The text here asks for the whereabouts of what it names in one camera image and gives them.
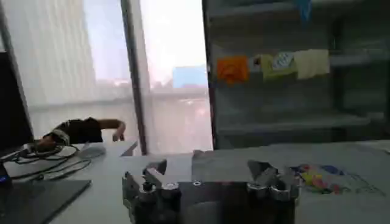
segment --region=glass pane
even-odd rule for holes
[[[2,3],[35,137],[94,117],[123,120],[137,140],[120,0]]]
[[[142,0],[141,12],[149,152],[212,149],[202,1]]]

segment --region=black laptop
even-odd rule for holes
[[[90,184],[91,181],[63,180],[13,183],[11,188],[0,188],[0,223],[49,223]]]

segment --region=white cloth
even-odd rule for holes
[[[316,75],[330,72],[329,51],[323,49],[310,49],[294,53],[297,66],[298,79],[310,79]]]

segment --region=white table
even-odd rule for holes
[[[390,145],[390,142],[381,142],[380,144],[382,146]],[[206,159],[200,164],[196,164],[194,173],[192,173],[192,153],[120,158],[119,155],[126,150],[126,144],[124,142],[106,144],[107,154],[104,157],[95,159],[90,167],[69,178],[70,180],[92,180],[91,187],[58,215],[52,223],[130,223],[127,210],[122,204],[122,175],[125,171],[141,175],[147,164],[164,158],[168,160],[166,173],[176,181],[191,181],[191,176],[203,181],[232,179],[247,181],[250,176],[245,168],[245,161],[248,159],[269,161],[275,166],[307,162],[334,164],[358,172],[369,182],[386,190],[388,197],[390,197],[388,178],[386,181],[379,178],[380,175],[389,176],[384,173],[384,170],[390,170],[390,155],[381,150],[373,150],[373,145],[378,144],[373,142],[370,147],[367,147],[367,143],[273,145],[252,149],[208,152]],[[378,161],[370,161],[372,155],[377,156]],[[366,201],[365,196],[346,195],[341,198],[338,195],[326,195],[326,197],[317,195],[309,197],[303,193],[300,206],[297,209],[296,223],[353,222],[366,224],[367,222],[390,222],[390,217],[388,217],[390,201],[387,198],[369,198],[368,203],[364,204]],[[358,209],[347,209],[349,206],[351,207],[351,203],[358,205]]]

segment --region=yellow cloth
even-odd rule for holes
[[[328,50],[297,51],[294,53],[294,61],[297,65],[299,80],[330,73]]]
[[[283,69],[275,70],[273,68],[275,57],[269,54],[262,54],[260,56],[261,70],[263,71],[263,80],[274,79],[283,75],[289,75],[297,71],[294,60],[289,66]]]

